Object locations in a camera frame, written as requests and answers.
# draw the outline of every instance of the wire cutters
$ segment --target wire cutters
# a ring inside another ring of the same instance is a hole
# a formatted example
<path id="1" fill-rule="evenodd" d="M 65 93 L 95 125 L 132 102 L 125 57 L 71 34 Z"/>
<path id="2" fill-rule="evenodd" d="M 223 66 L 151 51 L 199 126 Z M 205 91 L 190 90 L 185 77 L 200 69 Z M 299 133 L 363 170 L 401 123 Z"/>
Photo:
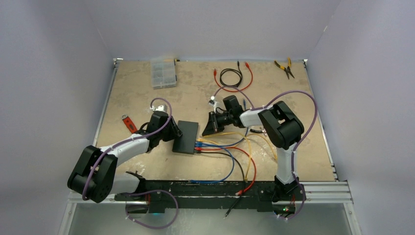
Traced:
<path id="1" fill-rule="evenodd" d="M 291 68 L 290 68 L 291 67 L 291 59 L 290 59 L 290 57 L 288 57 L 288 66 L 287 67 L 284 67 L 284 66 L 279 65 L 279 63 L 276 60 L 274 60 L 274 63 L 275 63 L 275 65 L 278 68 L 280 68 L 280 69 L 282 69 L 282 70 L 285 71 L 285 73 L 287 74 L 288 79 L 290 79 L 290 75 L 293 78 L 295 78 L 294 75 L 293 75 L 293 73 L 291 72 Z"/>

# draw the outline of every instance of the beige tabletop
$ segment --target beige tabletop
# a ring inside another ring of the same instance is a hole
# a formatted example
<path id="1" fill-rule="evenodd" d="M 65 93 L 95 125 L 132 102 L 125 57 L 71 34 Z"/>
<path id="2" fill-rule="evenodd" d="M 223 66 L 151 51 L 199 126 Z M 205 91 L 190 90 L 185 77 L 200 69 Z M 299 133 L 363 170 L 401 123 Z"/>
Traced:
<path id="1" fill-rule="evenodd" d="M 281 92 L 288 90 L 303 90 L 310 92 L 308 78 L 302 63 L 293 63 L 291 71 L 295 79 L 287 79 L 284 71 L 278 69 L 272 62 L 250 62 L 254 75 L 252 85 L 244 92 L 254 105 L 262 106 Z M 119 65 L 114 85 L 108 101 L 107 110 L 102 120 L 96 146 L 106 146 L 129 137 L 131 134 L 125 127 L 121 116 L 127 114 L 139 128 L 148 122 L 151 117 L 150 101 L 155 97 L 167 99 L 173 108 L 173 118 L 194 121 L 199 123 L 199 134 L 203 132 L 208 112 L 212 107 L 208 105 L 209 98 L 218 89 L 213 80 L 213 70 L 218 73 L 225 68 L 236 69 L 235 62 L 177 62 L 177 86 L 153 90 L 151 86 L 150 62 L 122 61 Z M 243 81 L 241 88 L 245 87 L 251 78 L 244 63 L 241 63 Z M 236 74 L 228 72 L 223 76 L 228 84 L 238 81 Z M 220 91 L 218 97 L 236 95 L 242 104 L 242 95 Z M 307 129 L 313 119 L 314 107 L 309 97 L 303 94 L 289 94 L 281 100 L 295 112 Z M 233 125 L 226 126 L 226 132 L 235 131 L 245 133 L 245 129 Z M 228 135 L 210 138 L 220 144 L 233 143 L 241 139 L 238 135 Z M 252 158 L 257 167 L 257 180 L 273 180 L 277 171 L 270 147 L 266 141 L 257 136 L 250 136 L 252 143 Z M 146 179 L 153 180 L 220 180 L 231 170 L 232 161 L 229 157 L 215 154 L 178 154 L 171 151 L 173 141 L 160 142 L 159 146 L 150 153 L 141 154 L 117 168 L 117 173 L 137 171 Z M 239 145 L 248 151 L 248 145 L 243 142 Z M 235 158 L 246 171 L 248 157 L 238 150 L 231 150 Z M 252 179 L 254 168 L 248 174 Z M 333 181 L 333 173 L 329 161 L 327 148 L 322 130 L 318 121 L 298 148 L 298 174 L 301 181 Z M 235 165 L 233 174 L 228 180 L 241 180 L 240 169 Z"/>

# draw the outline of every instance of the white wall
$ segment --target white wall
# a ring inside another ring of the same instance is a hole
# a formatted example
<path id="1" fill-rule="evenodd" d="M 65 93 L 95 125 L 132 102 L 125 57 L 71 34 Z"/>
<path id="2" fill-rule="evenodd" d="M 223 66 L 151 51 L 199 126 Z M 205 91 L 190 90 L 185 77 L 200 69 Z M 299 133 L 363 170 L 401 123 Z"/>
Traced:
<path id="1" fill-rule="evenodd" d="M 113 57 L 308 58 L 340 0 L 85 0 Z"/>
<path id="2" fill-rule="evenodd" d="M 56 234 L 112 59 L 80 0 L 0 3 L 0 234 Z"/>
<path id="3" fill-rule="evenodd" d="M 415 1 L 342 0 L 307 69 L 365 234 L 414 234 Z"/>

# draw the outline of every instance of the tabletop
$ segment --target tabletop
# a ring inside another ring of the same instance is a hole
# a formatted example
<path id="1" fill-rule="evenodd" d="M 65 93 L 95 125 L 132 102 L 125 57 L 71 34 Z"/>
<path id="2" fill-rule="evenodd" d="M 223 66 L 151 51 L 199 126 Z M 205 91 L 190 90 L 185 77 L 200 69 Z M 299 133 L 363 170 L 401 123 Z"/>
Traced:
<path id="1" fill-rule="evenodd" d="M 287 79 L 285 72 L 277 68 L 273 62 L 249 62 L 249 65 L 253 72 L 253 82 L 244 90 L 244 93 L 255 107 L 267 104 L 272 98 L 284 91 L 303 90 L 311 93 L 302 61 L 301 63 L 292 63 L 291 72 L 295 78 L 290 77 L 290 79 Z M 155 97 L 163 97 L 171 103 L 176 123 L 179 120 L 198 122 L 199 137 L 207 124 L 208 113 L 212 111 L 208 100 L 218 89 L 218 85 L 213 79 L 213 71 L 217 69 L 219 75 L 220 71 L 226 68 L 237 69 L 236 62 L 177 62 L 177 86 L 154 90 L 151 86 L 149 61 L 122 61 L 115 76 L 96 146 L 111 145 L 131 135 L 121 119 L 123 114 L 127 114 L 137 128 L 148 122 L 152 113 L 149 109 L 150 101 Z M 251 74 L 243 61 L 241 61 L 240 69 L 243 74 L 240 88 L 243 88 L 249 83 Z M 239 77 L 235 73 L 227 72 L 224 74 L 223 80 L 227 84 L 234 84 L 239 80 Z M 240 93 L 222 90 L 217 97 L 228 95 L 235 95 L 242 104 L 243 96 Z M 285 101 L 307 130 L 314 115 L 311 99 L 303 94 L 288 94 L 280 100 Z M 154 105 L 160 104 L 162 101 L 156 101 Z M 233 125 L 225 128 L 225 132 L 243 134 L 245 130 Z M 220 144 L 229 144 L 240 139 L 239 135 L 209 138 L 209 140 Z M 258 136 L 249 136 L 248 139 L 251 140 L 252 158 L 257 167 L 256 180 L 274 180 L 277 162 L 270 147 L 265 140 Z M 172 146 L 173 141 L 161 141 L 159 146 L 150 153 L 138 155 L 120 165 L 117 168 L 117 173 L 137 171 L 144 178 L 151 180 L 220 180 L 232 168 L 232 161 L 227 156 L 173 153 Z M 239 147 L 248 151 L 246 141 L 239 144 Z M 231 150 L 231 152 L 246 171 L 249 158 L 237 150 Z M 297 152 L 298 175 L 301 181 L 334 181 L 327 147 L 318 120 Z M 248 180 L 253 178 L 253 173 L 254 170 L 251 166 Z M 242 180 L 241 172 L 236 165 L 227 180 Z"/>

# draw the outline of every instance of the red cable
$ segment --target red cable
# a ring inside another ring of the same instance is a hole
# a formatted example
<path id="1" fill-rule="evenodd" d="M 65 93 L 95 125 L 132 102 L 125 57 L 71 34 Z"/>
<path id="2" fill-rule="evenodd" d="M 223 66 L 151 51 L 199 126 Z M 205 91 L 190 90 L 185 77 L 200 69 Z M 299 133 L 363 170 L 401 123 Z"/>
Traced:
<path id="1" fill-rule="evenodd" d="M 239 151 L 244 152 L 249 157 L 249 154 L 247 152 L 245 152 L 243 149 L 240 149 L 238 147 L 226 147 L 226 148 L 234 148 L 234 149 L 237 149 Z M 222 148 L 200 148 L 200 147 L 195 147 L 195 149 L 196 150 L 199 150 L 199 151 L 217 151 L 217 150 L 223 150 Z M 254 159 L 253 158 L 251 158 L 251 162 L 254 165 L 254 178 L 252 179 L 251 184 L 249 184 L 248 187 L 246 187 L 244 189 L 244 192 L 248 191 L 252 187 L 252 185 L 254 185 L 255 178 L 256 178 L 256 165 L 255 165 L 255 162 L 254 162 Z M 242 190 L 240 190 L 239 192 L 237 192 L 236 195 L 240 195 L 241 193 L 242 193 Z"/>
<path id="2" fill-rule="evenodd" d="M 247 63 L 247 62 L 245 62 L 245 66 L 249 69 L 249 72 L 251 72 L 251 81 L 249 82 L 249 84 L 248 84 L 246 87 L 244 87 L 244 88 L 240 89 L 241 91 L 243 91 L 243 90 L 247 89 L 247 88 L 248 88 L 248 87 L 252 84 L 252 81 L 254 80 L 254 75 L 252 74 L 252 70 L 251 70 L 251 68 L 249 68 L 249 65 L 248 65 L 248 63 Z M 219 87 L 222 87 L 222 86 L 218 83 L 218 80 L 216 80 L 216 69 L 213 71 L 213 77 L 215 78 L 215 82 L 216 82 L 216 84 L 218 84 L 218 86 L 219 86 Z M 230 90 L 225 89 L 225 88 L 224 88 L 224 90 L 225 90 L 225 91 L 227 91 L 227 92 L 239 92 L 239 91 L 230 91 Z"/>

